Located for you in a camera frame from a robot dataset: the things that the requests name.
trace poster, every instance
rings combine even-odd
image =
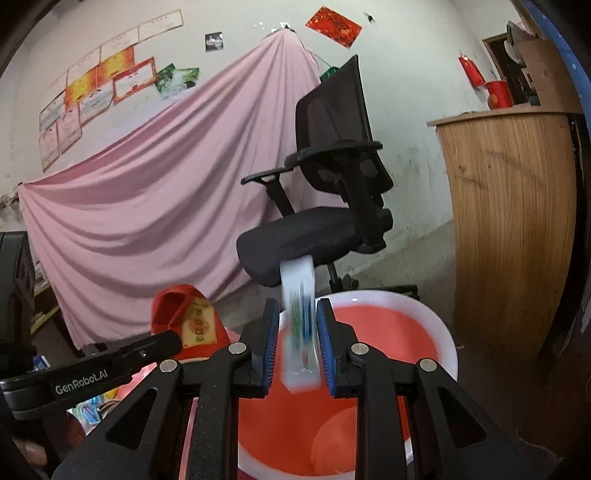
[[[148,38],[155,37],[163,32],[182,26],[183,16],[180,10],[160,15],[159,17],[153,18],[139,26],[139,41],[147,40]]]
[[[113,96],[115,103],[120,102],[129,95],[152,85],[156,81],[156,68],[154,58],[131,67],[113,78]]]
[[[39,131],[44,132],[55,122],[62,113],[66,111],[65,92],[59,94],[43,111],[39,114]]]
[[[81,136],[80,112],[78,105],[74,104],[57,119],[57,142],[60,153],[63,155]]]
[[[64,75],[55,80],[49,87],[47,87],[45,95],[43,95],[43,108],[49,105],[61,92],[66,90],[67,77],[68,74],[66,72]]]
[[[68,70],[68,85],[74,83],[89,70],[92,70],[99,64],[99,62],[100,48],[97,48],[96,50],[91,51],[88,55],[82,57]]]
[[[117,35],[107,43],[104,43],[100,48],[100,59],[106,60],[111,55],[114,55],[121,50],[125,50],[136,43],[139,43],[138,27],[134,27],[121,35]]]
[[[87,97],[80,100],[80,125],[84,125],[108,109],[113,100],[113,81],[98,87]]]
[[[135,56],[134,48],[128,47],[121,50],[108,59],[102,61],[96,69],[96,85],[103,86],[110,82],[111,79],[118,73],[124,72],[134,66]]]
[[[162,98],[194,87],[199,77],[199,68],[177,69],[174,64],[166,66],[156,74],[156,89]]]
[[[361,26],[330,8],[321,7],[306,27],[316,30],[346,48],[351,48],[361,32]]]
[[[205,35],[205,51],[223,50],[222,32],[208,33]]]
[[[53,122],[39,135],[39,153],[43,171],[46,171],[60,156],[60,149],[57,146],[57,122]]]
[[[78,103],[93,90],[96,90],[96,68],[86,72],[74,83],[68,85],[66,88],[66,108]]]
[[[170,87],[170,83],[173,81],[173,74],[175,70],[176,68],[174,63],[169,63],[156,74],[156,90],[158,90],[159,94],[164,98],[166,98],[168,95],[163,92],[166,92]]]

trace red cup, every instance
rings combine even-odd
[[[488,91],[486,103],[491,110],[495,108],[509,108],[514,105],[509,85],[506,80],[493,80],[484,84]]]

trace pink sheet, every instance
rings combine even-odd
[[[267,221],[264,188],[240,178],[296,150],[312,54],[277,32],[102,152],[19,188],[33,247],[77,347],[146,332],[152,298],[190,283],[216,300],[248,281],[236,239]],[[334,205],[294,172],[297,210]]]

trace mesh chair back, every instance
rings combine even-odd
[[[343,140],[372,141],[359,74],[359,57],[351,57],[338,72],[302,98],[295,112],[298,150],[326,147]],[[360,167],[372,197],[394,186],[377,153],[364,154]],[[335,173],[313,161],[302,162],[300,169],[316,190],[343,194]]]

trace red paper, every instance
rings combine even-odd
[[[326,7],[321,7],[308,20],[306,27],[326,35],[346,48],[351,48],[361,32],[361,25]]]

